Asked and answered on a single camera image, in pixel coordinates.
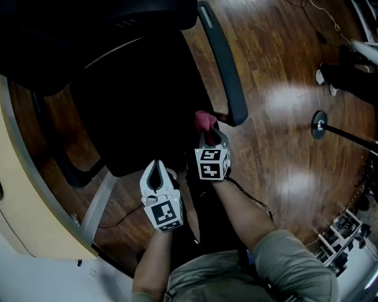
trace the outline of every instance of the red cloth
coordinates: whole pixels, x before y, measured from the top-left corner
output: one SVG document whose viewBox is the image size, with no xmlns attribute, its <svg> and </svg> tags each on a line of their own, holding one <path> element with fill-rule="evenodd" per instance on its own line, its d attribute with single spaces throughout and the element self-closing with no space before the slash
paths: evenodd
<svg viewBox="0 0 378 302">
<path fill-rule="evenodd" d="M 204 132 L 205 138 L 209 146 L 215 146 L 216 142 L 210 135 L 210 129 L 214 127 L 217 118 L 212 116 L 209 112 L 206 111 L 197 111 L 195 113 L 194 124 L 195 128 L 199 133 Z"/>
</svg>

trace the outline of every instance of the black cable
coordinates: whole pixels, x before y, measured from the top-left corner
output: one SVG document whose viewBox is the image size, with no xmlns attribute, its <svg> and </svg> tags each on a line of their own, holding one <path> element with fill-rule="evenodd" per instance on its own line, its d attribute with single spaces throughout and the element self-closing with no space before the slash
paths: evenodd
<svg viewBox="0 0 378 302">
<path fill-rule="evenodd" d="M 6 224 L 9 226 L 9 228 L 11 229 L 11 231 L 13 232 L 13 234 L 17 237 L 17 239 L 20 241 L 20 243 L 22 244 L 22 246 L 25 248 L 26 252 L 28 252 L 30 254 L 30 256 L 36 258 L 36 256 L 34 256 L 32 253 L 29 252 L 29 250 L 26 248 L 25 244 L 21 241 L 21 239 L 19 238 L 19 236 L 17 236 L 17 234 L 12 229 L 11 225 L 9 224 L 8 220 L 6 220 L 6 218 L 4 216 L 4 213 L 1 210 L 0 210 L 0 213 L 4 217 L 4 220 L 5 220 Z"/>
<path fill-rule="evenodd" d="M 135 209 L 131 210 L 130 212 L 128 212 L 120 221 L 118 221 L 116 224 L 114 225 L 109 225 L 109 226 L 99 226 L 98 228 L 99 229 L 110 229 L 110 228 L 115 228 L 115 227 L 118 227 L 118 225 L 124 221 L 126 219 L 127 216 L 129 216 L 130 214 L 134 213 L 135 211 L 139 210 L 140 207 L 142 206 L 143 204 L 141 203 L 140 205 L 138 205 Z"/>
<path fill-rule="evenodd" d="M 298 5 L 298 4 L 294 4 L 294 3 L 290 2 L 289 0 L 285 0 L 285 1 L 289 4 L 291 4 L 294 7 L 302 8 L 303 12 L 305 13 L 305 15 L 307 17 L 307 20 L 309 21 L 312 28 L 314 29 L 314 31 L 315 31 L 320 42 L 322 42 L 323 44 L 328 45 L 328 46 L 340 48 L 340 46 L 336 46 L 336 45 L 328 43 L 326 37 L 316 28 L 315 24 L 313 23 L 313 21 L 311 20 L 311 18 L 309 17 L 309 15 L 306 11 L 306 5 L 307 5 L 308 2 L 305 2 L 305 0 L 301 0 L 301 5 Z"/>
<path fill-rule="evenodd" d="M 291 4 L 292 6 L 297 7 L 297 8 L 302 8 L 302 1 L 301 1 L 301 4 L 294 4 L 293 2 L 290 2 L 289 0 L 286 0 L 286 2 L 287 2 L 288 4 Z"/>
<path fill-rule="evenodd" d="M 234 180 L 233 178 L 229 177 L 229 176 L 226 176 L 225 180 L 228 180 L 229 182 L 232 182 L 234 185 L 237 186 L 237 188 L 244 194 L 246 195 L 249 199 L 253 200 L 254 202 L 257 202 L 260 206 L 264 207 L 266 209 L 266 211 L 268 212 L 269 214 L 269 217 L 271 218 L 271 220 L 273 220 L 273 215 L 272 215 L 272 212 L 271 210 L 266 206 L 265 203 L 257 200 L 255 197 L 253 197 L 252 195 L 249 195 L 243 188 L 242 186 L 240 186 L 238 184 L 238 182 L 236 182 L 236 180 Z"/>
</svg>

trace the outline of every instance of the black office chair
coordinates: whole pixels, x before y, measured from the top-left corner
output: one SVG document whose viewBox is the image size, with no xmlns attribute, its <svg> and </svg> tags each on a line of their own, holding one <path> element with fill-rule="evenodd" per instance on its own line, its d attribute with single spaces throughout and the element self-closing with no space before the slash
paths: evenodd
<svg viewBox="0 0 378 302">
<path fill-rule="evenodd" d="M 96 7 L 87 1 L 14 0 L 0 5 L 0 73 L 31 91 L 41 131 L 71 186 L 87 185 L 104 165 L 120 177 L 155 158 L 167 166 L 185 161 L 184 151 L 197 143 L 198 110 L 231 126 L 247 118 L 229 45 L 206 2 L 117 0 Z M 197 14 L 219 67 L 228 114 L 213 111 L 180 32 L 194 26 Z M 44 101 L 68 83 L 101 157 L 87 172 L 71 163 Z"/>
</svg>

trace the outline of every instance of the cable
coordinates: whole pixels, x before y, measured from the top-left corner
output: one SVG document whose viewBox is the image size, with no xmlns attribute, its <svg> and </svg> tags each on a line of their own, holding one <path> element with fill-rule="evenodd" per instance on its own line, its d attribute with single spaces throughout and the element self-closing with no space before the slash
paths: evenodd
<svg viewBox="0 0 378 302">
<path fill-rule="evenodd" d="M 340 28 L 340 26 L 336 23 L 335 19 L 331 16 L 331 14 L 330 14 L 329 12 L 327 12 L 327 10 L 325 10 L 324 8 L 316 6 L 316 5 L 313 3 L 312 0 L 309 0 L 309 1 L 310 1 L 310 3 L 311 3 L 314 7 L 316 7 L 317 9 L 320 9 L 321 11 L 325 11 L 325 12 L 327 13 L 327 15 L 331 18 L 331 20 L 332 20 L 333 23 L 335 24 L 335 30 L 336 30 L 336 31 L 342 36 L 342 38 L 343 38 L 344 40 L 346 40 L 346 41 L 351 45 L 351 42 L 349 42 L 349 40 L 348 40 L 346 37 L 344 37 L 343 33 L 341 32 L 341 28 Z"/>
<path fill-rule="evenodd" d="M 345 41 L 348 42 L 348 44 L 351 45 L 351 42 L 350 42 L 350 41 L 349 41 L 349 40 L 343 35 L 343 33 L 341 32 L 341 28 L 340 28 L 340 26 L 336 23 L 335 19 L 331 16 L 331 14 L 330 14 L 326 9 L 324 9 L 324 8 L 322 8 L 322 7 L 318 7 L 316 4 L 313 3 L 312 0 L 309 0 L 309 1 L 310 1 L 310 3 L 311 3 L 316 9 L 319 9 L 319 10 L 321 10 L 321 11 L 325 11 L 325 12 L 327 13 L 327 15 L 331 18 L 331 20 L 333 21 L 333 23 L 334 23 L 334 25 L 335 25 L 334 29 L 335 29 L 335 30 L 341 35 L 341 37 L 342 37 Z M 300 6 L 297 5 L 297 4 L 292 3 L 292 2 L 289 1 L 289 0 L 286 0 L 286 2 L 289 3 L 289 4 L 291 4 L 291 5 L 294 6 L 294 7 L 302 8 L 302 10 L 303 10 L 303 12 L 305 13 L 305 15 L 306 15 L 308 21 L 310 22 L 311 26 L 312 26 L 313 29 L 315 30 L 318 39 L 319 39 L 323 44 L 326 44 L 326 45 L 328 45 L 328 46 L 333 46 L 333 47 L 338 47 L 338 48 L 339 48 L 339 46 L 336 46 L 336 45 L 333 45 L 333 44 L 329 44 L 329 43 L 327 42 L 327 39 L 325 38 L 325 36 L 324 36 L 324 35 L 323 35 L 323 34 L 322 34 L 322 33 L 316 28 L 316 26 L 315 26 L 314 23 L 312 22 L 311 18 L 309 17 L 309 15 L 308 15 L 308 13 L 307 13 L 307 11 L 306 11 L 306 9 L 305 9 L 305 7 L 306 7 L 306 5 L 307 5 L 307 2 L 305 2 L 305 0 L 301 0 L 301 5 L 300 5 Z"/>
<path fill-rule="evenodd" d="M 352 221 L 352 219 L 349 217 L 349 216 L 347 216 L 347 215 L 345 215 L 344 213 L 341 213 L 342 214 L 342 216 L 344 216 L 345 218 L 347 218 L 348 219 L 348 221 L 347 222 L 351 222 Z"/>
<path fill-rule="evenodd" d="M 297 8 L 302 8 L 302 2 L 303 2 L 303 1 L 301 1 L 301 4 L 294 4 L 294 3 L 290 2 L 289 0 L 286 0 L 286 2 L 287 2 L 288 4 L 291 4 L 292 6 L 297 7 Z"/>
<path fill-rule="evenodd" d="M 317 241 L 319 241 L 320 240 L 320 238 L 318 238 L 318 239 L 316 239 L 316 240 L 314 240 L 312 243 L 309 243 L 308 245 L 305 245 L 305 248 L 306 247 L 308 247 L 309 245 L 312 245 L 312 244 L 314 244 L 315 242 L 317 242 Z"/>
<path fill-rule="evenodd" d="M 21 241 L 21 239 L 19 238 L 19 236 L 17 236 L 17 234 L 15 233 L 15 231 L 12 229 L 11 225 L 9 224 L 8 220 L 6 220 L 5 216 L 4 216 L 4 213 L 0 210 L 0 213 L 1 215 L 4 217 L 4 220 L 6 222 L 6 224 L 9 226 L 9 228 L 11 229 L 11 231 L 13 232 L 13 234 L 17 237 L 17 239 L 19 240 L 19 242 L 22 244 L 22 246 L 25 248 L 26 252 L 29 253 L 30 256 L 36 258 L 36 256 L 34 256 L 32 253 L 29 252 L 29 250 L 26 248 L 25 244 Z"/>
<path fill-rule="evenodd" d="M 330 230 L 330 229 L 328 228 L 328 229 L 322 234 L 322 236 L 325 236 L 326 233 L 327 233 L 329 230 Z M 319 241 L 319 240 L 320 240 L 320 238 L 314 240 L 312 243 L 309 243 L 308 245 L 305 245 L 305 248 L 308 247 L 308 246 L 310 246 L 310 245 L 312 245 L 312 244 L 314 244 L 315 242 L 317 242 L 317 241 Z"/>
<path fill-rule="evenodd" d="M 114 225 L 109 225 L 109 226 L 98 226 L 99 229 L 110 229 L 110 228 L 115 228 L 115 227 L 118 227 L 118 225 L 124 221 L 126 219 L 127 216 L 129 216 L 130 214 L 136 212 L 137 210 L 140 209 L 140 207 L 142 206 L 143 204 L 141 203 L 140 205 L 138 205 L 135 209 L 131 210 L 130 212 L 128 212 L 120 221 L 118 221 L 116 224 Z"/>
<path fill-rule="evenodd" d="M 266 211 L 268 212 L 269 214 L 269 217 L 271 218 L 271 220 L 273 220 L 273 215 L 272 215 L 272 212 L 271 210 L 265 205 L 265 203 L 257 200 L 255 197 L 253 197 L 252 195 L 249 195 L 243 188 L 242 186 L 240 186 L 238 184 L 238 182 L 236 182 L 236 180 L 234 180 L 233 178 L 229 177 L 229 176 L 226 176 L 225 178 L 226 180 L 228 180 L 229 182 L 232 182 L 234 185 L 237 186 L 237 188 L 244 194 L 246 195 L 249 199 L 253 200 L 254 202 L 257 202 L 260 206 L 264 207 L 266 209 Z"/>
</svg>

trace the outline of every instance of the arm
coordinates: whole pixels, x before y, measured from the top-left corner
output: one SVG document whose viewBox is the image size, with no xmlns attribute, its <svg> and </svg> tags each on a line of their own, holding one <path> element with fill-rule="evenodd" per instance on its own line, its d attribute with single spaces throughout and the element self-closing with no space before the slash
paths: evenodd
<svg viewBox="0 0 378 302">
<path fill-rule="evenodd" d="M 232 183 L 223 181 L 213 185 L 237 236 L 250 251 L 262 238 L 277 229 L 265 210 L 255 205 Z"/>
<path fill-rule="evenodd" d="M 135 271 L 132 294 L 162 300 L 170 276 L 172 232 L 155 232 Z"/>
<path fill-rule="evenodd" d="M 266 212 L 233 184 L 223 181 L 214 187 L 236 234 L 252 252 L 261 279 L 301 300 L 339 301 L 336 276 L 298 239 L 278 231 Z"/>
</svg>

